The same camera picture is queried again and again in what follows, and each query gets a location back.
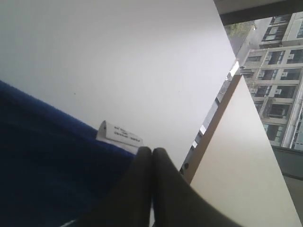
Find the white wall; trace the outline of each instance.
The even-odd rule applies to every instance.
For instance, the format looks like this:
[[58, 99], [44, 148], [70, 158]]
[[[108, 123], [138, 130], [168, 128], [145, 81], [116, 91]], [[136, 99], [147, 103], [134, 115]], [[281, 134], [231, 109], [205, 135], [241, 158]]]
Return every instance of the white wall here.
[[242, 226], [301, 226], [243, 78], [210, 140], [191, 186]]
[[177, 167], [234, 60], [212, 0], [0, 1], [1, 80]]

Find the blue fabric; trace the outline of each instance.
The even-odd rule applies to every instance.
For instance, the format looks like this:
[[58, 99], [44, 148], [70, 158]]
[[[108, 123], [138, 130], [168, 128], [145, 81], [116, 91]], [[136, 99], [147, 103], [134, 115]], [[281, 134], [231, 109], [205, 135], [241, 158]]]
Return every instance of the blue fabric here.
[[0, 226], [59, 227], [104, 198], [134, 155], [0, 81]]

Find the tree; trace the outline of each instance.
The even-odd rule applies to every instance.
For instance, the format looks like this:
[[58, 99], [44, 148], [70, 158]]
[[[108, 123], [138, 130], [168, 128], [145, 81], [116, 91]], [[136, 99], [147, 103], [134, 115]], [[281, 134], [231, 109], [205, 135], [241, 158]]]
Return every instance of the tree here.
[[225, 26], [228, 36], [244, 36], [249, 31], [251, 25], [247, 22], [232, 24]]

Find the white label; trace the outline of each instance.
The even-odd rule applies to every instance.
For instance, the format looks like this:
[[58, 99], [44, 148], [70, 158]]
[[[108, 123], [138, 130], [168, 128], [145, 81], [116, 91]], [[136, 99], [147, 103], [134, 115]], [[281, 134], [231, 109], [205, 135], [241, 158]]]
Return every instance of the white label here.
[[118, 126], [112, 125], [107, 121], [103, 121], [98, 131], [98, 137], [105, 137], [108, 140], [118, 141], [134, 147], [143, 146], [143, 140]]

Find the building facade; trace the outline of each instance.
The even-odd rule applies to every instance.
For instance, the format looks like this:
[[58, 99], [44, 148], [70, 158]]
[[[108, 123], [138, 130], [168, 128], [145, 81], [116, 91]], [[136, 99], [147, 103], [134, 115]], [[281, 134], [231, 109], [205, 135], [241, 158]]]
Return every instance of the building facade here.
[[272, 145], [303, 150], [303, 12], [273, 17], [241, 67]]

